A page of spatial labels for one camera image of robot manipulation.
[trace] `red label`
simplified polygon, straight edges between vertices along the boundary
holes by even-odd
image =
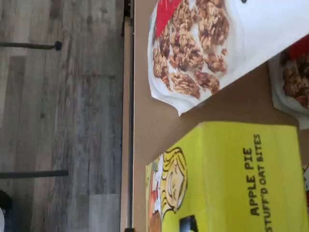
[[[306,35],[289,48],[291,60],[299,58],[302,54],[309,52],[309,35]]]
[[[158,38],[164,30],[169,19],[174,14],[181,0],[159,0],[156,12],[156,31],[155,35]]]

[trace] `blonde hair drawing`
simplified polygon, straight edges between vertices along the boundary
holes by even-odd
[[[177,212],[187,189],[187,167],[180,147],[164,153],[160,185],[161,217],[163,219],[167,211]]]

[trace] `oat clusters image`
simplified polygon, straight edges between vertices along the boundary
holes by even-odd
[[[215,94],[220,90],[220,76],[227,71],[229,27],[224,0],[196,0],[194,5],[182,0],[155,39],[154,76],[169,91],[198,100],[202,92]]]
[[[283,70],[285,95],[309,109],[309,53],[296,60],[296,65]]]

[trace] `granola cluster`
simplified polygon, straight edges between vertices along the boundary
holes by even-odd
[[[172,73],[170,75],[172,82],[174,83],[174,90],[178,93],[191,95],[197,99],[200,97],[200,91],[197,84],[192,78],[182,72]]]
[[[153,60],[154,60],[154,76],[160,78],[166,85],[168,90],[169,86],[169,68],[168,61],[166,57],[160,52],[159,48],[153,50]]]
[[[227,54],[227,49],[226,49],[226,48],[223,48],[222,51],[221,51],[221,54],[224,55],[224,56],[226,56],[226,54]]]
[[[180,28],[172,33],[171,45],[173,55],[170,56],[170,64],[174,68],[186,71],[188,67],[202,69],[204,65],[203,56],[200,48],[195,42],[193,35],[188,31],[186,23],[181,24]]]
[[[223,45],[228,35],[229,23],[222,8],[218,7],[221,6],[220,1],[200,2],[198,36],[203,49],[210,50],[214,45]]]
[[[200,86],[209,89],[212,94],[215,94],[220,89],[220,82],[218,78],[207,72],[197,70],[195,72],[195,79]]]
[[[295,98],[302,106],[309,109],[309,57],[297,59],[297,67],[283,70],[283,90],[287,96]]]
[[[216,72],[226,72],[226,63],[224,61],[223,56],[208,54],[206,58],[204,58],[205,63],[207,63],[208,68],[216,73]]]
[[[190,10],[189,0],[182,0],[175,10],[171,21],[175,28],[178,28],[181,24],[185,23],[188,26],[188,29],[190,29],[194,20],[196,19],[196,16],[196,8]]]
[[[159,37],[160,50],[166,58],[169,56],[169,43],[169,25],[167,24]]]

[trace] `black metal bar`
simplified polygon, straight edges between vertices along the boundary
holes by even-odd
[[[125,0],[124,18],[122,21],[121,36],[125,35],[125,18],[126,17],[131,17],[131,0]]]
[[[135,1],[130,1],[131,8],[131,28],[132,28],[132,37],[131,37],[131,72],[130,72],[130,128],[129,128],[129,182],[128,182],[128,212],[127,212],[127,228],[133,228],[133,137],[134,137],[134,4]]]
[[[54,45],[0,42],[0,47],[20,47],[20,48],[41,49],[41,50],[55,49],[56,51],[60,51],[62,48],[62,42],[56,41]]]
[[[55,177],[55,176],[67,176],[67,175],[69,175],[68,170],[11,172],[11,173],[0,173],[0,179],[40,178],[40,177]]]

